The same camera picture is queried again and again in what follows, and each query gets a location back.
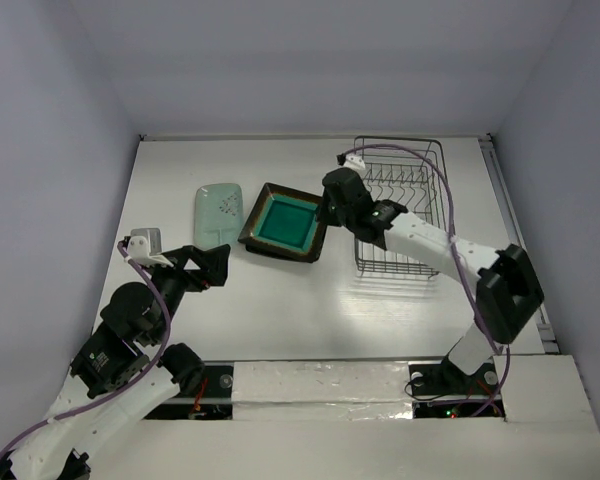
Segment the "light green rectangular plate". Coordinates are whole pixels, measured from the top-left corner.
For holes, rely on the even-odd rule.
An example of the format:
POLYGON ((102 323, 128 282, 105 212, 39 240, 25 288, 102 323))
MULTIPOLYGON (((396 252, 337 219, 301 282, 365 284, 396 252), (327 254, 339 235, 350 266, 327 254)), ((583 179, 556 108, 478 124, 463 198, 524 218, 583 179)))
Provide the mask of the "light green rectangular plate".
POLYGON ((237 242, 244 225, 242 189, 236 183, 200 187, 194 201, 194 245, 209 250, 237 242))

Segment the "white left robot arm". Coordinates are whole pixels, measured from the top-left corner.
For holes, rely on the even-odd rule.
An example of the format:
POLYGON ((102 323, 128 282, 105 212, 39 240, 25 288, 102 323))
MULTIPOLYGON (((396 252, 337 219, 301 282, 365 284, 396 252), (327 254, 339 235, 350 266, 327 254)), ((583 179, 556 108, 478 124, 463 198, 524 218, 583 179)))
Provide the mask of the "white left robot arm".
POLYGON ((186 294, 225 284, 229 246, 161 252, 135 231, 117 249, 140 281, 114 291, 45 417, 0 452, 0 479, 87 479, 157 406, 203 389, 204 362, 171 327, 186 294))

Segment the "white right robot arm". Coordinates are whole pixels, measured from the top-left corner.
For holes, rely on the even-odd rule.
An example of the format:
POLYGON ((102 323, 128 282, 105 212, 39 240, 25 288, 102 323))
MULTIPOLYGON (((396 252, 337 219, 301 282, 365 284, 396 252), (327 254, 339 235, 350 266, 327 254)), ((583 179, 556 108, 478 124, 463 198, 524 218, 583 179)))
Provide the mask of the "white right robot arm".
POLYGON ((493 355, 511 345, 544 301, 528 253, 511 244, 495 249, 458 237, 421 219, 404 205, 375 200, 360 175, 341 167, 325 175, 319 221, 344 227, 363 243, 405 255, 457 281, 474 314, 469 330, 416 384, 435 394, 471 386, 493 355))

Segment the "dark green patterned plate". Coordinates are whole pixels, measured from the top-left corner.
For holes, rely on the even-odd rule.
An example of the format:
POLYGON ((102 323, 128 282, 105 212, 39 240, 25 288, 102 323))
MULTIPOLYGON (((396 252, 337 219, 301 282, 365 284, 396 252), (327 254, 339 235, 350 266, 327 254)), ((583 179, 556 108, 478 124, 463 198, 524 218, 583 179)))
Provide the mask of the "dark green patterned plate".
POLYGON ((321 197, 286 186, 265 183, 238 242, 277 252, 306 254, 322 248, 326 225, 316 219, 321 197))

